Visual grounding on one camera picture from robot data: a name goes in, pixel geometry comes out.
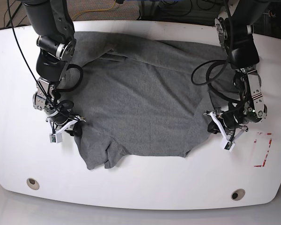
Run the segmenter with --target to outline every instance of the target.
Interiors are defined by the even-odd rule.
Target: black cable
[[[140,15],[136,20],[140,20],[140,18],[141,18],[141,11],[140,10],[139,10],[139,13],[140,13]]]
[[[54,124],[56,124],[55,121],[53,122],[53,126],[54,126]],[[59,125],[56,124],[56,127],[55,127],[54,129],[57,130],[57,127],[58,127],[58,126],[59,126]]]
[[[191,11],[192,11],[192,0],[190,0],[190,3],[191,3],[191,8],[188,10],[187,13],[184,13],[184,14],[181,14],[181,15],[175,15],[175,14],[171,14],[171,13],[168,13],[168,12],[165,12],[163,10],[161,10],[162,13],[165,13],[166,15],[171,15],[171,16],[184,16],[184,15],[188,15]]]
[[[53,126],[52,126],[51,123],[50,123],[50,126],[51,126],[51,128],[52,128],[52,134],[54,134],[54,133],[55,133],[54,122],[53,122]]]
[[[235,125],[235,121],[234,121],[234,129],[233,129],[233,133],[232,133],[232,135],[231,135],[229,141],[232,142],[232,141],[234,140],[235,132],[236,132],[236,125]]]
[[[63,110],[66,111],[66,110],[69,110],[69,109],[73,109],[74,107],[74,102],[70,101],[70,100],[62,100],[61,102],[59,102],[56,107],[59,108],[59,107],[63,107]]]
[[[24,20],[26,17],[27,17],[27,15],[24,16],[24,18],[18,23],[17,27],[23,22],[23,20]]]
[[[70,64],[70,65],[68,65],[67,70],[72,69],[72,68],[75,68],[75,69],[79,70],[79,72],[80,72],[79,80],[77,81],[77,83],[73,87],[66,88],[66,89],[56,89],[57,92],[59,92],[59,93],[61,93],[61,92],[71,92],[71,91],[75,90],[76,88],[78,88],[78,86],[81,84],[81,82],[83,80],[83,70],[82,70],[82,68],[78,65]]]
[[[168,3],[168,2],[166,2],[166,1],[161,1],[161,3],[164,4],[164,5],[172,6],[172,5],[177,4],[178,1],[174,1],[173,3]]]
[[[204,1],[204,2],[209,2],[209,3],[212,3],[212,4],[216,4],[218,6],[222,6],[222,3],[218,3],[216,1],[211,1],[211,0],[201,0],[201,1]]]
[[[24,59],[26,65],[27,65],[27,67],[28,67],[28,69],[29,69],[29,71],[30,71],[30,73],[31,73],[31,75],[32,75],[32,77],[33,77],[33,79],[35,80],[36,84],[39,85],[39,87],[40,87],[42,93],[45,95],[46,99],[52,104],[53,108],[54,108],[56,111],[58,111],[61,115],[65,116],[65,117],[67,117],[67,118],[69,118],[69,119],[71,119],[71,120],[80,121],[80,119],[78,119],[77,117],[66,116],[64,113],[62,113],[60,110],[58,110],[58,108],[56,108],[56,106],[53,104],[53,102],[51,101],[51,99],[49,98],[49,96],[47,95],[47,93],[45,92],[45,90],[44,90],[42,84],[41,84],[40,82],[37,82],[36,77],[34,76],[33,72],[31,71],[30,66],[28,65],[28,62],[26,61],[26,58],[25,58],[25,56],[24,56],[24,54],[23,54],[23,52],[22,52],[22,49],[21,49],[21,47],[20,47],[20,45],[19,45],[17,36],[16,36],[16,34],[15,34],[15,28],[14,28],[14,25],[13,25],[13,21],[12,21],[12,19],[11,19],[11,13],[10,13],[10,7],[9,7],[9,0],[7,0],[7,10],[8,10],[8,15],[9,15],[9,19],[10,19],[11,28],[12,28],[12,31],[13,31],[13,34],[14,34],[14,37],[15,37],[15,41],[16,41],[16,43],[17,43],[17,45],[18,45],[18,48],[19,48],[19,50],[20,50],[20,53],[21,53],[21,55],[22,55],[22,57],[23,57],[23,59]]]
[[[210,74],[212,72],[212,70],[219,66],[219,65],[223,65],[225,63],[224,60],[217,60],[215,63],[213,63],[207,70],[206,72],[206,81],[208,82],[209,81],[209,77],[210,77]],[[222,94],[221,92],[219,92],[218,90],[216,90],[211,83],[208,84],[208,87],[209,89],[214,93],[216,94],[218,97],[220,97],[221,99],[224,99],[225,101],[227,102],[232,102],[232,103],[236,103],[236,104],[239,104],[241,103],[241,101],[238,101],[236,99],[232,99],[232,98],[229,98],[227,96],[225,96],[224,94]]]
[[[203,85],[206,85],[206,84],[209,84],[213,81],[215,81],[222,73],[223,71],[225,70],[225,68],[227,67],[228,63],[229,63],[229,59],[231,57],[231,53],[232,53],[232,48],[233,48],[233,41],[234,41],[234,38],[233,38],[233,24],[232,24],[232,19],[231,19],[231,13],[230,13],[230,10],[229,10],[229,6],[227,4],[226,1],[224,1],[224,4],[225,4],[225,8],[226,8],[226,11],[227,11],[227,15],[228,15],[228,19],[229,19],[229,23],[230,23],[230,46],[229,46],[229,53],[228,53],[228,56],[226,58],[226,61],[223,65],[223,67],[221,68],[221,70],[217,73],[217,75],[215,75],[213,78],[211,78],[209,81],[206,81],[206,82],[203,82],[203,83],[196,83],[194,80],[193,80],[193,76],[195,74],[195,72],[200,68],[202,67],[203,65],[207,64],[207,63],[210,63],[210,62],[214,62],[214,60],[212,61],[209,61],[209,62],[205,62],[201,65],[199,65],[197,68],[194,69],[194,71],[192,72],[192,75],[191,75],[191,81],[193,83],[193,85],[195,86],[203,86]]]
[[[199,2],[198,2],[199,0],[196,0],[196,3],[197,3],[197,6],[198,6],[198,8],[199,9],[201,9],[201,10],[211,10],[214,6],[215,6],[215,4],[216,4],[216,0],[214,0],[214,2],[213,2],[213,5],[211,6],[211,7],[209,7],[209,8],[202,8],[200,5],[199,5]]]
[[[235,112],[237,110],[240,110],[244,106],[245,102],[246,102],[246,98],[244,99],[244,101],[242,101],[241,103],[237,104],[237,106],[234,109],[231,109],[231,110],[228,110],[228,111],[224,111],[223,114],[232,113],[232,112]]]
[[[6,24],[6,26],[8,27],[10,25],[10,22],[14,19],[15,15],[17,14],[17,12],[20,10],[22,6],[22,3],[20,3],[17,7],[17,9],[15,10],[14,14],[11,16],[11,18],[9,18],[8,23]]]
[[[8,11],[8,9],[5,11],[4,16],[3,16],[3,27],[5,27],[5,15],[6,15],[7,11]]]

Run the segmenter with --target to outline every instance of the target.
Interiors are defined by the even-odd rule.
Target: white table
[[[75,22],[75,29],[218,45],[215,28],[198,25],[92,21]],[[37,34],[32,27],[16,28],[16,34],[37,74]],[[281,40],[259,35],[254,39],[268,117],[250,124],[231,153],[219,148],[220,135],[211,135],[187,158],[127,156],[112,169],[100,166],[89,171],[68,134],[60,144],[49,143],[45,113],[32,107],[35,83],[12,31],[1,30],[0,184],[26,195],[130,209],[212,209],[271,201],[281,183]],[[30,189],[27,178],[36,179],[40,189]],[[244,198],[233,201],[231,194],[240,188],[245,190]]]

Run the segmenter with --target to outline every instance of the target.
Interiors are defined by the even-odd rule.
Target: metal grommet
[[[39,190],[39,183],[33,178],[27,179],[27,185],[33,190]]]
[[[233,201],[239,201],[244,197],[244,195],[245,195],[245,191],[243,189],[238,189],[232,193],[231,199]]]

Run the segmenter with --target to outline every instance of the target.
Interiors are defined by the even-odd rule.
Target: yellow cable
[[[72,20],[73,20],[73,21],[76,20],[79,16],[81,16],[82,14],[85,14],[85,13],[90,13],[90,12],[102,12],[102,11],[107,11],[107,10],[113,9],[115,5],[116,5],[116,0],[114,0],[113,5],[112,5],[112,7],[110,7],[110,8],[85,10],[85,11],[79,12],[79,13],[75,14],[75,15],[72,17]]]

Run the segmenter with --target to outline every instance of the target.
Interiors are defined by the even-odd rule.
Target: gray fabric
[[[64,98],[86,117],[75,139],[88,169],[112,168],[125,155],[186,157],[208,137],[205,110],[223,104],[207,86],[191,84],[191,72],[207,60],[224,59],[219,47],[152,41],[123,34],[77,32],[72,63],[83,67],[80,87]],[[204,71],[195,80],[204,81]],[[228,68],[216,88],[236,92]],[[77,81],[75,69],[65,86]]]

